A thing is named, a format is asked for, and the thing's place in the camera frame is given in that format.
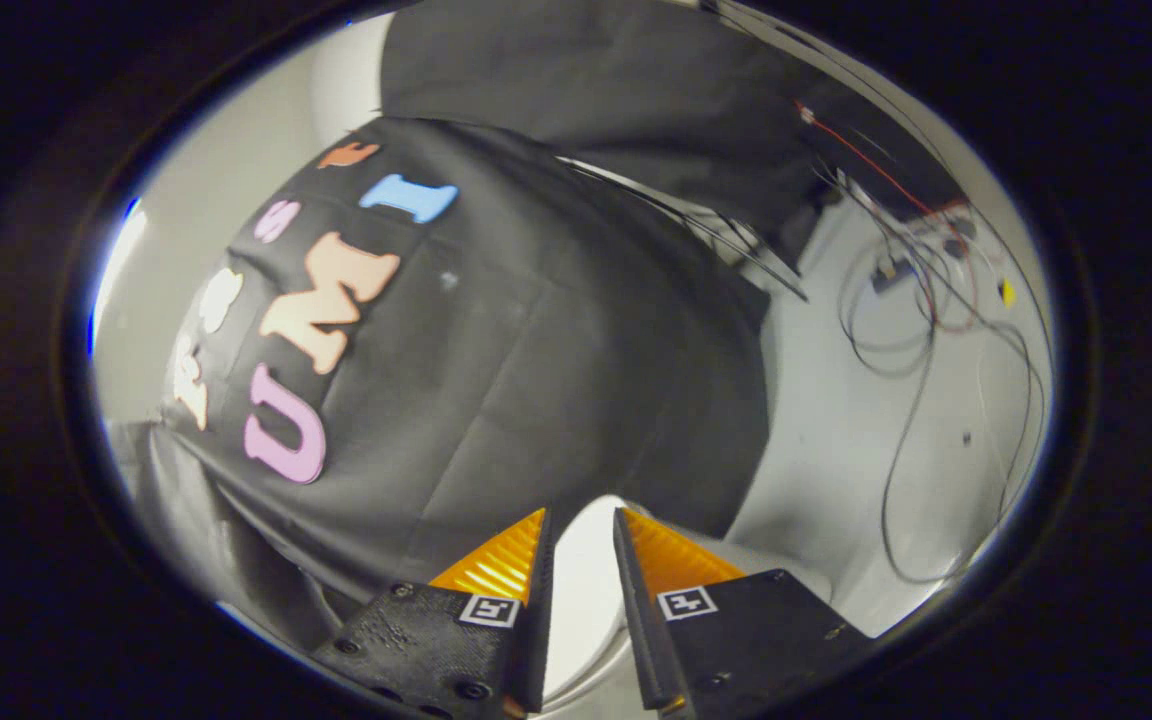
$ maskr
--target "pink letter u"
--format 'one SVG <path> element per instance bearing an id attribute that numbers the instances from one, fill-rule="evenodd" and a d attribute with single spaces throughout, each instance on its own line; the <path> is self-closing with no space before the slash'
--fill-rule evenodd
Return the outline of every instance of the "pink letter u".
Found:
<path id="1" fill-rule="evenodd" d="M 301 430 L 301 447 L 297 450 L 285 447 L 260 427 L 256 415 L 248 415 L 247 427 L 243 429 L 243 450 L 247 450 L 248 457 L 265 462 L 293 483 L 314 482 L 323 471 L 323 457 L 328 448 L 319 415 L 291 391 L 275 382 L 264 363 L 256 365 L 252 373 L 251 399 L 252 404 L 274 407 L 296 424 Z"/>

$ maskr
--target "black cloth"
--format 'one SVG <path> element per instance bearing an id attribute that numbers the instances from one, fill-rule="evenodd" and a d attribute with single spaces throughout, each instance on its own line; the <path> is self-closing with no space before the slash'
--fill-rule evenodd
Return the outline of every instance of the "black cloth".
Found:
<path id="1" fill-rule="evenodd" d="M 933 209 L 961 196 L 927 150 L 863 96 L 717 15 L 659 0 L 425 0 L 394 15 L 380 91 L 389 118 L 511 129 L 745 220 L 773 245 L 818 187 L 814 154 L 897 217 L 922 214 L 808 127 L 795 101 Z"/>
<path id="2" fill-rule="evenodd" d="M 380 150 L 349 167 L 311 160 L 238 229 L 215 266 L 243 275 L 220 328 L 202 331 L 202 291 L 188 311 L 180 333 L 198 346 L 207 429 L 168 387 L 160 423 L 111 431 L 151 533 L 175 537 L 165 551 L 240 609 L 255 602 L 253 617 L 282 614 L 266 621 L 306 637 L 317 624 L 296 614 L 314 589 L 260 568 L 274 552 L 364 602 L 394 578 L 429 582 L 536 507 L 561 532 L 608 492 L 722 536 L 767 442 L 767 296 L 668 215 L 513 132 L 381 118 L 338 145 L 349 142 Z M 458 195 L 430 223 L 361 209 L 391 173 Z M 253 228 L 275 200 L 302 210 L 262 243 Z M 275 296 L 311 290 L 306 250 L 328 232 L 402 264 L 340 327 L 344 355 L 319 376 L 257 328 Z M 310 484 L 244 454 L 249 414 L 300 444 L 248 396 L 260 363 L 326 429 Z M 253 601 L 274 585 L 278 600 Z"/>

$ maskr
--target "foam letter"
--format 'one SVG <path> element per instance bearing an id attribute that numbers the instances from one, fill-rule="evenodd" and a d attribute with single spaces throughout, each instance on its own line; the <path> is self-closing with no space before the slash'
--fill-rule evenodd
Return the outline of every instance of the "foam letter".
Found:
<path id="1" fill-rule="evenodd" d="M 349 145 L 343 145 L 332 152 L 328 152 L 325 158 L 319 161 L 319 169 L 326 168 L 328 165 L 335 165 L 335 167 L 339 168 L 349 167 L 349 165 L 371 158 L 377 150 L 380 150 L 379 145 L 358 147 L 357 142 L 351 142 Z"/>
<path id="2" fill-rule="evenodd" d="M 374 300 L 397 270 L 396 255 L 371 255 L 340 241 L 329 232 L 305 255 L 305 270 L 314 281 L 310 291 L 293 291 L 271 302 L 260 323 L 260 334 L 278 333 L 314 361 L 314 372 L 332 372 L 347 342 L 340 331 L 323 332 L 316 324 L 347 324 L 358 319 L 358 302 Z"/>
<path id="3" fill-rule="evenodd" d="M 248 457 L 264 462 L 293 483 L 314 482 L 323 471 L 323 457 L 328 449 L 319 415 L 291 391 L 275 382 L 264 363 L 256 365 L 252 373 L 251 399 L 252 404 L 274 407 L 288 420 L 296 423 L 301 430 L 301 447 L 297 450 L 285 447 L 260 427 L 256 415 L 248 415 L 247 427 L 243 427 L 243 450 L 247 450 Z"/>
<path id="4" fill-rule="evenodd" d="M 206 290 L 202 291 L 202 301 L 198 302 L 198 316 L 202 318 L 202 328 L 209 333 L 220 329 L 220 324 L 225 323 L 225 316 L 229 313 L 229 305 L 238 298 L 238 291 L 243 288 L 243 274 L 233 272 L 229 268 L 220 268 L 207 282 Z"/>
<path id="5" fill-rule="evenodd" d="M 194 356 L 189 338 L 181 338 L 175 347 L 175 367 L 172 374 L 172 396 L 188 407 L 199 430 L 207 429 L 207 386 L 197 382 L 202 367 Z"/>
<path id="6" fill-rule="evenodd" d="M 300 212 L 300 202 L 275 202 L 275 204 L 270 205 L 270 210 L 265 210 L 262 219 L 257 220 L 256 229 L 252 234 L 260 242 L 274 242 L 280 234 L 283 234 L 287 225 L 291 223 L 293 218 L 296 218 L 296 214 Z"/>
<path id="7" fill-rule="evenodd" d="M 372 185 L 371 190 L 358 200 L 358 206 L 371 209 L 372 205 L 389 205 L 391 209 L 407 210 L 417 223 L 427 223 L 452 205 L 452 200 L 456 199 L 456 192 L 454 184 L 425 187 L 407 182 L 403 176 L 393 174 Z"/>

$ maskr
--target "yellow object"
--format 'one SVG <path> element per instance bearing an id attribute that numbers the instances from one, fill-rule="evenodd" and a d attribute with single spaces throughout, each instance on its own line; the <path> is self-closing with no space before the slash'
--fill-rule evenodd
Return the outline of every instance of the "yellow object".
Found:
<path id="1" fill-rule="evenodd" d="M 653 597 L 677 589 L 745 577 L 730 562 L 658 521 L 645 518 L 626 507 L 621 511 L 626 513 L 626 523 L 634 538 L 634 552 L 639 556 L 643 583 Z"/>
<path id="2" fill-rule="evenodd" d="M 480 544 L 429 584 L 445 591 L 508 597 L 526 606 L 541 520 L 545 520 L 544 507 Z"/>
<path id="3" fill-rule="evenodd" d="M 1006 280 L 998 283 L 998 295 L 1002 296 L 1002 306 L 1011 306 L 1016 302 L 1016 288 Z"/>

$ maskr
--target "white floor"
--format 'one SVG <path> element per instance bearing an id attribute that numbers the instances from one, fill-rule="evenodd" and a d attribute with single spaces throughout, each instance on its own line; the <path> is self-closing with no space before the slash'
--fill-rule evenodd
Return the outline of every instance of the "white floor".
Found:
<path id="1" fill-rule="evenodd" d="M 1000 260 L 998 272 L 1018 286 L 1018 298 L 1010 309 L 1005 306 L 991 270 L 973 256 L 978 309 L 987 318 L 1016 325 L 1044 386 L 1051 387 L 1033 300 L 996 238 L 983 227 L 979 233 L 979 245 Z M 788 295 L 761 270 L 745 270 L 774 296 L 763 328 L 772 438 L 727 536 L 728 541 L 786 553 L 826 575 L 833 585 L 831 605 L 869 635 L 897 623 L 937 589 L 937 583 L 910 584 L 897 577 L 879 536 L 882 485 L 919 373 L 887 379 L 870 372 L 838 326 L 846 266 L 879 237 L 855 202 L 829 209 L 801 264 L 801 287 L 810 304 Z M 953 259 L 948 264 L 955 287 L 970 297 L 963 265 Z M 858 283 L 869 282 L 872 268 L 872 260 L 861 264 L 847 297 Z M 882 296 L 865 288 L 856 336 L 881 343 L 925 328 L 914 304 L 916 287 L 910 278 Z M 965 316 L 956 305 L 945 323 L 960 324 Z M 899 367 L 914 355 L 869 358 Z M 958 336 L 938 332 L 930 373 L 892 478 L 887 509 L 892 551 L 901 570 L 915 578 L 955 569 L 995 524 L 1005 469 L 1024 423 L 1029 379 L 1024 361 L 984 329 Z M 1037 386 L 1032 392 L 1025 445 L 1007 502 L 1028 477 L 1038 438 L 1043 407 Z"/>

